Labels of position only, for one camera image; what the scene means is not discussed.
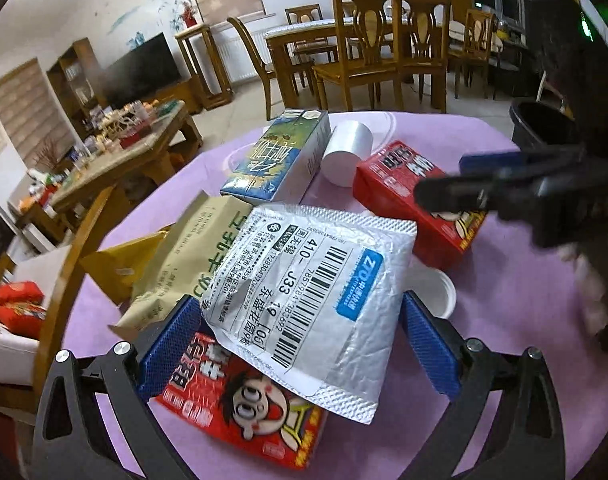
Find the right hand white glove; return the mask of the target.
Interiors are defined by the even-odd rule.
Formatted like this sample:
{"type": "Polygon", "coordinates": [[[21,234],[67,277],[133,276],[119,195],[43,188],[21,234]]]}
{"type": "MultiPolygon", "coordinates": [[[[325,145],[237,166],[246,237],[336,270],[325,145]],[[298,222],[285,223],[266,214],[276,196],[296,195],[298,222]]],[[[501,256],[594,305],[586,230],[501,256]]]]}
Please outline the right hand white glove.
{"type": "Polygon", "coordinates": [[[608,322],[608,237],[564,245],[558,254],[572,266],[587,333],[597,336],[608,322]]]}

